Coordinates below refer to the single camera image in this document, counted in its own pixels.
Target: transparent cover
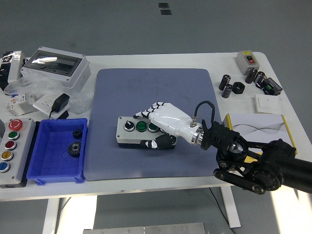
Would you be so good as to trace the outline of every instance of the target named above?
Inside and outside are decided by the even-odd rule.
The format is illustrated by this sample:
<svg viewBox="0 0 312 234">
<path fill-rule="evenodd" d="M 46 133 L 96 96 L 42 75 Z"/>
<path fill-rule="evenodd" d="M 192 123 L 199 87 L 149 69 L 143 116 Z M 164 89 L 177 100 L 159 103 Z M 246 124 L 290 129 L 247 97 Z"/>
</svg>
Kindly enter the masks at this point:
<svg viewBox="0 0 312 234">
<path fill-rule="evenodd" d="M 25 67 L 71 77 L 81 58 L 37 50 Z"/>
</svg>

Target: table leg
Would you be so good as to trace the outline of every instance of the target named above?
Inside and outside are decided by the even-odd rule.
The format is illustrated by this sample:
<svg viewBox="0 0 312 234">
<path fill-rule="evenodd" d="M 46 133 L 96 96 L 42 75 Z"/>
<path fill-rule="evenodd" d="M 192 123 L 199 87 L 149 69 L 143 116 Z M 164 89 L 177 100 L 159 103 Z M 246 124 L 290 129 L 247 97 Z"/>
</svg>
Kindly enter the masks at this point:
<svg viewBox="0 0 312 234">
<path fill-rule="evenodd" d="M 221 186 L 221 192 L 225 205 L 226 214 L 230 228 L 240 228 L 240 221 L 237 213 L 237 209 L 234 202 L 234 197 L 230 186 Z"/>
<path fill-rule="evenodd" d="M 59 198 L 51 198 L 48 201 L 47 211 L 42 234 L 54 234 L 59 211 Z"/>
</svg>

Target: blue button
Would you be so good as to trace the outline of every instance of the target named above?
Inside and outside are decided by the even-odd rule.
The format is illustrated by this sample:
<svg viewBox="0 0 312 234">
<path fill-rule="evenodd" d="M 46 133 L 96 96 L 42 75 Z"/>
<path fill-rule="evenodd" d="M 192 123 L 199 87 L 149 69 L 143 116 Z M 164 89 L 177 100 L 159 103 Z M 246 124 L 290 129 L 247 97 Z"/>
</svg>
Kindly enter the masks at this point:
<svg viewBox="0 0 312 234">
<path fill-rule="evenodd" d="M 10 164 L 8 164 L 7 162 L 0 163 L 0 172 L 6 172 L 9 170 L 9 168 Z"/>
</svg>

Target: yellow button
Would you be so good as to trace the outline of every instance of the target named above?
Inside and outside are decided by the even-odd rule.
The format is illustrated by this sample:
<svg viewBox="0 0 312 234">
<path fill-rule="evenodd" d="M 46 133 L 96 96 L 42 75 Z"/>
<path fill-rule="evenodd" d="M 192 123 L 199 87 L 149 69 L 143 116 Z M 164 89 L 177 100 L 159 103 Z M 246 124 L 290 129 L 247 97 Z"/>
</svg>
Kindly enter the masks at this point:
<svg viewBox="0 0 312 234">
<path fill-rule="evenodd" d="M 2 153 L 1 158 L 3 161 L 9 161 L 13 158 L 13 156 L 14 156 L 13 152 L 5 151 Z"/>
</svg>

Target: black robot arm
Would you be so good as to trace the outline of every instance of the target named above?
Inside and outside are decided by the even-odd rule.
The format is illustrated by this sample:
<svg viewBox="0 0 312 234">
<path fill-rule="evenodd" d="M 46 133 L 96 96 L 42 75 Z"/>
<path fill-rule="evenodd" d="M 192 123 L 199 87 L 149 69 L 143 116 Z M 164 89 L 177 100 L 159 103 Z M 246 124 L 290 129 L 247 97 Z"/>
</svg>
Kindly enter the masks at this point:
<svg viewBox="0 0 312 234">
<path fill-rule="evenodd" d="M 257 194 L 277 190 L 281 185 L 312 194 L 312 163 L 295 157 L 296 148 L 282 139 L 270 143 L 248 142 L 238 132 L 214 121 L 207 129 L 205 121 L 201 148 L 218 149 L 219 168 L 214 176 Z M 262 154 L 251 151 L 262 150 Z M 245 162 L 249 156 L 255 161 Z"/>
</svg>

